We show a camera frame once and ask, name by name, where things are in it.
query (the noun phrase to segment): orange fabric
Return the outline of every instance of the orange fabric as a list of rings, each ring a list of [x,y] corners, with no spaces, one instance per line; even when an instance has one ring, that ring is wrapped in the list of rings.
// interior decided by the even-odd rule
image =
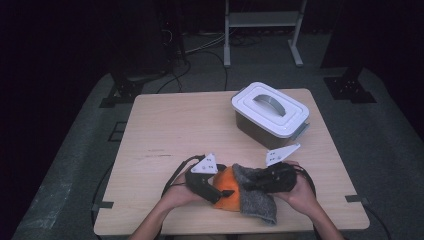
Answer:
[[[218,172],[213,178],[213,186],[219,191],[234,190],[231,196],[219,199],[214,204],[215,208],[234,212],[240,211],[240,191],[232,167],[227,167],[224,171]]]

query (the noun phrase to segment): light wood surface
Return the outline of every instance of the light wood surface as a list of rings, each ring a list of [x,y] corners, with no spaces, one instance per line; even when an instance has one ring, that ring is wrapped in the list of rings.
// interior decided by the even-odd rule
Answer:
[[[311,175],[317,197],[339,229],[365,229],[369,219],[356,195],[315,101],[307,89],[281,90],[305,104],[310,128],[298,139],[302,146],[288,159]],[[94,231],[98,235],[131,234],[160,199],[167,180],[187,158],[215,153],[217,162],[265,168],[267,149],[240,131],[231,97],[236,92],[140,95],[134,102]],[[214,209],[208,202],[173,210],[163,234],[269,233],[312,230],[308,218],[276,199],[276,226],[238,212]]]

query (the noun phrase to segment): white metal frame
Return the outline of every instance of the white metal frame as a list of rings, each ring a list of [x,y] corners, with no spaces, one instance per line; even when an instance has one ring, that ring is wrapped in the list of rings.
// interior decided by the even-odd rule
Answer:
[[[230,12],[229,0],[225,0],[225,43],[224,66],[231,65],[230,60],[230,28],[231,27],[277,27],[294,26],[293,38],[288,40],[290,51],[296,66],[302,67],[303,61],[297,50],[297,40],[302,25],[307,0],[302,0],[299,11],[288,12]]]

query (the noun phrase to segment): container with white lid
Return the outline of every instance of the container with white lid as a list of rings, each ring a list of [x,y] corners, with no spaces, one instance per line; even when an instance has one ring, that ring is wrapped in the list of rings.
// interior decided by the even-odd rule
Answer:
[[[237,127],[268,149],[294,141],[309,126],[305,105],[260,82],[251,83],[231,102]]]

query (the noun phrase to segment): person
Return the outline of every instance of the person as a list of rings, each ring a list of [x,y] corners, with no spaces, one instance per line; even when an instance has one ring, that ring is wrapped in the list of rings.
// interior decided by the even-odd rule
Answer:
[[[295,167],[297,162],[285,161]],[[160,231],[166,216],[174,209],[194,201],[205,201],[184,185],[184,173],[180,174],[153,207],[147,217],[130,236],[131,240],[153,240]],[[321,207],[303,175],[297,175],[297,183],[290,192],[273,193],[274,197],[286,201],[294,210],[306,215],[316,227],[323,240],[344,240],[327,213]]]

